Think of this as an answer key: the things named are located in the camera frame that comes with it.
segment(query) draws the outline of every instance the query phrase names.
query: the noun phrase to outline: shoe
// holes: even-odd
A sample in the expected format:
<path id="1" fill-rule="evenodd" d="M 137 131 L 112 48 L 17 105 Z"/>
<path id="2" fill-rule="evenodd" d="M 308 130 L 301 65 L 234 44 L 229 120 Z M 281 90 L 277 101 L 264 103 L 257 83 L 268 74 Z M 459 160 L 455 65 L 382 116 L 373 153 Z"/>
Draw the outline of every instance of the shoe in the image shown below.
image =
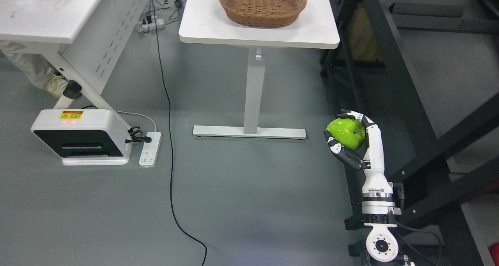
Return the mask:
<path id="1" fill-rule="evenodd" d="M 48 94 L 51 94 L 53 97 L 58 99 L 62 96 L 62 92 L 64 92 L 66 86 L 67 80 L 64 76 L 53 74 L 52 78 L 48 80 L 48 82 L 45 84 L 45 87 L 43 87 L 43 89 L 41 90 Z"/>

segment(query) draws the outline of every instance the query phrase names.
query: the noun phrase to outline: yellow label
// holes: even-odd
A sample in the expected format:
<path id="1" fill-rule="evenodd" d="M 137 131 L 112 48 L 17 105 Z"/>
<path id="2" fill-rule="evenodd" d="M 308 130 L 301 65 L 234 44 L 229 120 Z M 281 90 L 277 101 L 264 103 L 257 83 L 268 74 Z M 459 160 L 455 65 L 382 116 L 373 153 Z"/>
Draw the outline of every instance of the yellow label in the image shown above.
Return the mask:
<path id="1" fill-rule="evenodd" d="M 82 111 L 63 111 L 59 119 L 81 119 Z"/>

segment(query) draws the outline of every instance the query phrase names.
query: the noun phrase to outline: white cable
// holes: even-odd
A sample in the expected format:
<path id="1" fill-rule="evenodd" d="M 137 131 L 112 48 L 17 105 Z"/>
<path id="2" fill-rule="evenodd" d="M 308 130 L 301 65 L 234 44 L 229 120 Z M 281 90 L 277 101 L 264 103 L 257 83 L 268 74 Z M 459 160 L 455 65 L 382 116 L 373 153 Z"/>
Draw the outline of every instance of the white cable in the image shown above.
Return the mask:
<path id="1" fill-rule="evenodd" d="M 140 113 L 135 113 L 135 112 L 126 112 L 126 111 L 118 111 L 116 110 L 116 112 L 119 112 L 119 113 L 125 113 L 126 115 L 140 115 L 142 117 L 146 117 L 147 119 L 151 120 L 151 122 L 153 122 L 154 124 L 154 131 L 157 132 L 157 126 L 156 126 L 156 123 L 154 122 L 153 119 L 151 119 L 150 117 L 147 117 L 146 115 L 142 115 Z"/>

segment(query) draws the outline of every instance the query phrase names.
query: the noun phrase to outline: robotic arm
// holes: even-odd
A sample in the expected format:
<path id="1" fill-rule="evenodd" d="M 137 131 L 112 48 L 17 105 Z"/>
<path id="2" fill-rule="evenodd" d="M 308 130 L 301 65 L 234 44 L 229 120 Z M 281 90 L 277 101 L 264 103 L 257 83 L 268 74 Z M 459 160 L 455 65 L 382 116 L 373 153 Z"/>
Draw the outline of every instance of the robotic arm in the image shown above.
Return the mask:
<path id="1" fill-rule="evenodd" d="M 352 170 L 364 170 L 366 181 L 362 186 L 362 213 L 364 225 L 372 227 L 366 239 L 367 252 L 381 262 L 394 260 L 398 254 L 398 243 L 389 227 L 397 227 L 392 223 L 389 213 L 400 215 L 400 208 L 395 207 L 393 200 L 393 184 L 385 178 L 385 159 L 383 142 L 378 125 L 371 119 L 351 110 L 342 109 L 340 118 L 359 121 L 366 131 L 367 151 L 364 158 L 348 147 L 342 146 L 328 131 L 324 131 L 327 144 L 333 155 Z"/>

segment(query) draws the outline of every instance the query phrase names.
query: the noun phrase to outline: wicker basket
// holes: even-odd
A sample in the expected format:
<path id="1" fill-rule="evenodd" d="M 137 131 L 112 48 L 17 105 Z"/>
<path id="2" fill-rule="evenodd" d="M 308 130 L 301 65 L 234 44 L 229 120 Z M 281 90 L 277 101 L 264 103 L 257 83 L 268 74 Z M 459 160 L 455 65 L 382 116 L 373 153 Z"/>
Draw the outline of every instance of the wicker basket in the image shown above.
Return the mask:
<path id="1" fill-rule="evenodd" d="M 227 16 L 241 25 L 282 28 L 292 24 L 307 0 L 219 0 Z"/>

